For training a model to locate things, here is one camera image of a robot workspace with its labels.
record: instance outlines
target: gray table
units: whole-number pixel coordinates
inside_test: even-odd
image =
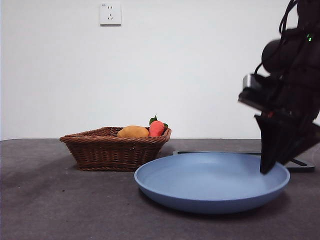
[[[300,159],[320,166],[320,145]],[[259,140],[171,139],[173,151],[259,151]],[[57,139],[1,142],[1,240],[318,240],[320,172],[292,173],[277,199],[246,212],[171,210],[139,191],[132,172],[89,172]]]

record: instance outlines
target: blue plate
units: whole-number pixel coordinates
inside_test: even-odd
[[[276,198],[290,174],[281,164],[263,175],[260,156],[200,152],[166,156],[134,173],[155,202],[191,213],[229,214],[257,208]]]

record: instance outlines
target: toy fruit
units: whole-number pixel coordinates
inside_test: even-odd
[[[149,137],[161,136],[164,133],[165,128],[168,127],[167,124],[157,119],[157,115],[150,119],[149,124]]]
[[[149,136],[149,131],[143,126],[130,125],[118,131],[117,136],[122,138],[143,138]]]

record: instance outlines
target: cable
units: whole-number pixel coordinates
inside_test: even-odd
[[[290,11],[295,7],[295,5],[298,3],[298,0],[290,0],[288,6],[286,7],[285,13],[281,19],[280,25],[279,25],[279,32],[281,34],[280,42],[276,50],[264,61],[261,61],[261,63],[255,68],[254,70],[254,75],[256,76],[258,74],[259,68],[264,64],[264,62],[268,61],[271,59],[282,47],[282,44],[284,43],[285,40],[285,33],[287,29],[287,20],[288,20],[288,15]]]

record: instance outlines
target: wall socket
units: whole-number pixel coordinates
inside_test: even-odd
[[[100,26],[121,26],[121,3],[106,2],[100,5]]]

